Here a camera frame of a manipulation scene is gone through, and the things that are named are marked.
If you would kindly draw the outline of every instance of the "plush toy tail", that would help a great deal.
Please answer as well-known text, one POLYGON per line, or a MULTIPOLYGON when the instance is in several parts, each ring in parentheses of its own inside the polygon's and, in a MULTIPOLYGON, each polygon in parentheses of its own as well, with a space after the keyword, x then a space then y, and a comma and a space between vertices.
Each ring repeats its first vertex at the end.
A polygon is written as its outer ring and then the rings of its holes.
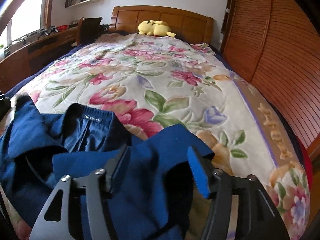
POLYGON ((154 24, 159 24, 159 25, 167 25, 168 26, 168 24, 166 23, 166 22, 162 22, 162 21, 150 21, 151 23, 154 23, 154 24))
POLYGON ((170 37, 173 37, 173 38, 176 36, 175 33, 171 33, 171 32, 167 32, 167 35, 170 36, 170 37))

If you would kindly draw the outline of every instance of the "yellow plush toy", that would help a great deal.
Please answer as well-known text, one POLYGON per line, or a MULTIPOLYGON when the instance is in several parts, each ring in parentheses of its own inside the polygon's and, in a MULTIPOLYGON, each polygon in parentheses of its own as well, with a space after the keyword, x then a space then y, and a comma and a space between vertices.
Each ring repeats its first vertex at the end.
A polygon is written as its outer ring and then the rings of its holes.
POLYGON ((162 21, 144 21, 138 26, 139 34, 154 36, 170 36, 175 37, 176 34, 171 33, 171 29, 166 22, 162 21))

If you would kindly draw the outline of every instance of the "blue jacket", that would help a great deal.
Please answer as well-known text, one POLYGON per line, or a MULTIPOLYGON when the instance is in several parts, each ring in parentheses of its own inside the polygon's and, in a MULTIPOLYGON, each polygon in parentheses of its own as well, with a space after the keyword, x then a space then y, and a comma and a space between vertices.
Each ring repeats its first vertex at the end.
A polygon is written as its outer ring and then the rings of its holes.
MULTIPOLYGON (((57 181, 87 176, 123 144, 131 159, 121 190, 107 200, 119 239, 183 239, 192 202, 187 148, 213 152, 177 124, 142 141, 113 112, 72 104, 64 114, 40 114, 31 98, 17 99, 14 120, 0 137, 0 184, 31 227, 57 181)), ((83 231, 88 237, 85 199, 83 231)))

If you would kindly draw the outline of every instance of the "dark blue bed sheet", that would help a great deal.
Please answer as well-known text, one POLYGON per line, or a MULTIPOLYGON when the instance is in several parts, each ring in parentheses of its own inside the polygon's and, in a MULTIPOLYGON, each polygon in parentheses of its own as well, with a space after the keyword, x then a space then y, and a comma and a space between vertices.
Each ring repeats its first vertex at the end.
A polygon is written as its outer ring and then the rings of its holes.
MULTIPOLYGON (((64 57, 68 57, 71 56, 73 53, 75 53, 76 51, 78 51, 79 49, 83 48, 84 46, 86 46, 88 44, 80 44, 77 47, 75 47, 74 49, 72 49, 71 51, 69 51, 66 55, 63 55, 62 57, 58 58, 58 59, 62 59, 64 57)), ((228 61, 223 57, 223 55, 213 46, 210 45, 210 48, 215 52, 215 57, 221 61, 223 63, 223 65, 228 69, 233 71, 232 67, 230 66, 230 64, 228 63, 228 61)), ((41 74, 43 71, 45 71, 53 62, 51 62, 49 65, 47 65, 46 67, 44 67, 42 70, 40 70, 39 72, 37 72, 36 74, 26 78, 25 80, 21 81, 19 84, 17 84, 15 87, 13 87, 12 89, 10 89, 5 95, 6 97, 12 98, 15 93, 17 93, 24 85, 26 85, 28 82, 30 82, 31 80, 33 80, 36 76, 38 76, 39 74, 41 74)), ((300 144, 297 140, 297 137, 295 135, 295 133, 293 132, 291 126, 289 125, 289 123, 287 122, 287 120, 284 118, 284 116, 280 113, 280 111, 274 106, 272 105, 270 102, 268 102, 271 107, 273 108, 273 110, 276 112, 276 114, 278 115, 280 121, 282 122, 284 128, 286 129, 288 136, 292 142, 293 148, 297 154, 297 157, 299 159, 299 162, 301 163, 301 165, 304 166, 304 160, 303 160, 303 154, 302 154, 302 150, 300 148, 300 144)))

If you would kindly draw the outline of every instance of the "window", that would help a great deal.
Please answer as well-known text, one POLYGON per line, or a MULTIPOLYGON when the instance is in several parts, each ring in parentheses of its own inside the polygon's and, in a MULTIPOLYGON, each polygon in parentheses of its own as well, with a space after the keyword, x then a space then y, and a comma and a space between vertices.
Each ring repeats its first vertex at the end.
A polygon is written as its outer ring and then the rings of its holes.
POLYGON ((25 0, 13 15, 0 37, 5 47, 29 33, 41 28, 42 0, 25 0))

